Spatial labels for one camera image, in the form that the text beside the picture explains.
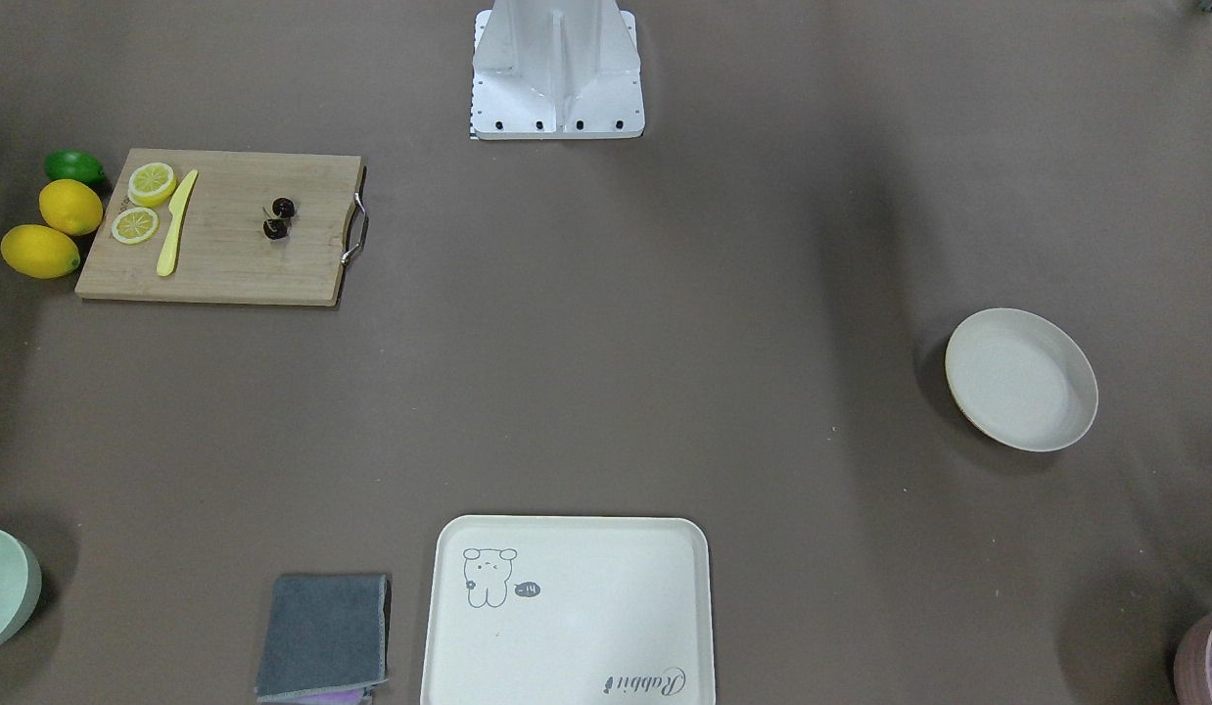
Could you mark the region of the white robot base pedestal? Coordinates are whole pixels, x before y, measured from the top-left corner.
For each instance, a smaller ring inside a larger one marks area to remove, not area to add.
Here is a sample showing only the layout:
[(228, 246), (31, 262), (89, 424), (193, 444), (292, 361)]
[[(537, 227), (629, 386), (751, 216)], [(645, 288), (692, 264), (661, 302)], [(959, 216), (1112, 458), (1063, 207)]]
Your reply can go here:
[(471, 138), (644, 134), (636, 18), (618, 2), (494, 1), (473, 27)]

